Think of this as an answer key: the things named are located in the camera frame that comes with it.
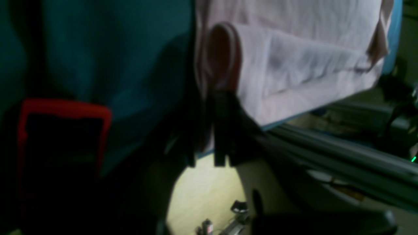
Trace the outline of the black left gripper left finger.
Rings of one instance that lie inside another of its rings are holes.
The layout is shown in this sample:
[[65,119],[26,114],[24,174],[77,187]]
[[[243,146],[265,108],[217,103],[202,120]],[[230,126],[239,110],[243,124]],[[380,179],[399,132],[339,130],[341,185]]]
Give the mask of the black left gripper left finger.
[[196,165],[204,101],[189,92],[100,181],[99,235],[170,235],[166,219],[177,179]]

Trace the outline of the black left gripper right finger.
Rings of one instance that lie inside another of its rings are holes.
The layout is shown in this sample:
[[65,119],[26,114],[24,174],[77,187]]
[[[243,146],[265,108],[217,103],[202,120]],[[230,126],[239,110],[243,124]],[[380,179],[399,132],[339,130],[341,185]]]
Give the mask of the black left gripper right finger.
[[236,168],[251,235],[393,235],[390,211],[344,202],[313,179],[243,110],[236,95],[215,92],[215,166]]

